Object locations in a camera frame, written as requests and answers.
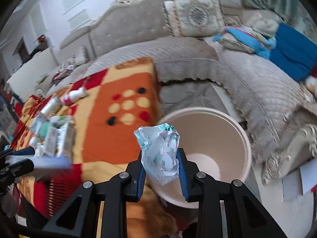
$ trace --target crumpled plastic bag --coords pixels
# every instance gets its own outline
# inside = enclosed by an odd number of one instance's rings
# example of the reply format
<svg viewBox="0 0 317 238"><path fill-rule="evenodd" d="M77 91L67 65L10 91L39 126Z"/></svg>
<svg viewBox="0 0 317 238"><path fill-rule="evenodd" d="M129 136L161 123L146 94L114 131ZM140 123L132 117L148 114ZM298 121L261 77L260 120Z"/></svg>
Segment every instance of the crumpled plastic bag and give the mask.
<svg viewBox="0 0 317 238"><path fill-rule="evenodd" d="M176 158L180 135L167 123L154 127L140 127L134 131L141 147L141 162L152 182L165 185L178 178Z"/></svg>

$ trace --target white bucket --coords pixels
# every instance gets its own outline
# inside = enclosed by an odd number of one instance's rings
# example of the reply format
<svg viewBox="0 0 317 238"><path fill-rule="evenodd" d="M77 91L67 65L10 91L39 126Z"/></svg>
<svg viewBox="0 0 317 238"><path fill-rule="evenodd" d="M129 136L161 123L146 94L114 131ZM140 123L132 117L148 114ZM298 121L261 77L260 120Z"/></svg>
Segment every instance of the white bucket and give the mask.
<svg viewBox="0 0 317 238"><path fill-rule="evenodd" d="M216 180L245 181L252 161L251 145L245 131L230 116L207 107L189 107L172 112L158 124L173 125L180 134L179 148L188 160L197 164ZM198 208L198 202L187 203L179 179L164 186L152 184L164 200L177 206Z"/></svg>

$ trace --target blue towel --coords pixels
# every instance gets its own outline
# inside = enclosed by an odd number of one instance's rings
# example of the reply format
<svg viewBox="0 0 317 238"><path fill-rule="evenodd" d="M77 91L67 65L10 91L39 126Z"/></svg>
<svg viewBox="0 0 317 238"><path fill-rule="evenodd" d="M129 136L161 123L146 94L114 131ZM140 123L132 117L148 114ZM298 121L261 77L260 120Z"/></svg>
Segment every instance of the blue towel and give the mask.
<svg viewBox="0 0 317 238"><path fill-rule="evenodd" d="M269 59L271 51L267 49L267 47L269 48L275 47L276 45L275 38L269 38L269 39L263 38L264 44L262 44L256 37L251 36L245 31L243 29L231 28L231 27L225 29L225 32L229 32L231 35L234 36L235 39L245 44L246 46L251 47L254 50L255 54L262 56L265 59ZM213 40L218 41L221 38L221 36L222 35L216 35L214 36Z"/></svg>
<svg viewBox="0 0 317 238"><path fill-rule="evenodd" d="M294 28L281 23L276 33L276 48L270 61L293 80L304 81L317 60L317 46Z"/></svg>

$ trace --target small bottle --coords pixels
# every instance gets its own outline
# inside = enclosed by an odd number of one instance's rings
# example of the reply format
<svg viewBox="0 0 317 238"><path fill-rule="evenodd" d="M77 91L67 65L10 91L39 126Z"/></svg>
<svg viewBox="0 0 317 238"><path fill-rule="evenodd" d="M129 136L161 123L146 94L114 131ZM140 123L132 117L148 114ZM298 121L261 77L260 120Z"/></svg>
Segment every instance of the small bottle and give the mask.
<svg viewBox="0 0 317 238"><path fill-rule="evenodd" d="M34 150L37 149L37 145L39 143L41 143L41 139L39 138L39 131L40 131L40 128L41 128L41 124L42 123L38 123L37 126L36 126L36 130L35 130L35 134L34 136L30 139L30 142L29 142L29 146L33 147Z"/></svg>
<svg viewBox="0 0 317 238"><path fill-rule="evenodd" d="M58 97L53 97L41 110L41 113L47 117L51 113L56 113L61 108L61 101Z"/></svg>
<svg viewBox="0 0 317 238"><path fill-rule="evenodd" d="M61 103L64 106L70 106L76 103L79 99L85 97L86 95L86 89L84 87L81 87L78 90L70 91L68 94L64 95L61 98Z"/></svg>

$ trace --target metal screw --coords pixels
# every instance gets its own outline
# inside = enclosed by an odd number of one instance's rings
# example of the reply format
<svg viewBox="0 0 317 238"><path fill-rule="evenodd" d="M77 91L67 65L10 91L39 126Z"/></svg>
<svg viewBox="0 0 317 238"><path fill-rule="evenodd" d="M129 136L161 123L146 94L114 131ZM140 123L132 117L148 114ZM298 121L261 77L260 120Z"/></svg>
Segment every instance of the metal screw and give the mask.
<svg viewBox="0 0 317 238"><path fill-rule="evenodd" d="M86 181L84 182L83 187L87 189L87 188L90 188L92 185L93 183L91 181Z"/></svg>
<svg viewBox="0 0 317 238"><path fill-rule="evenodd" d="M119 174L119 176L120 176L120 178L125 179L125 178L127 178L129 176L129 173L122 172L122 173Z"/></svg>
<svg viewBox="0 0 317 238"><path fill-rule="evenodd" d="M234 180L233 184L237 187L240 187L242 185L242 182L240 180Z"/></svg>
<svg viewBox="0 0 317 238"><path fill-rule="evenodd" d="M196 175L198 178L205 178L206 177L206 174L204 172L198 172Z"/></svg>

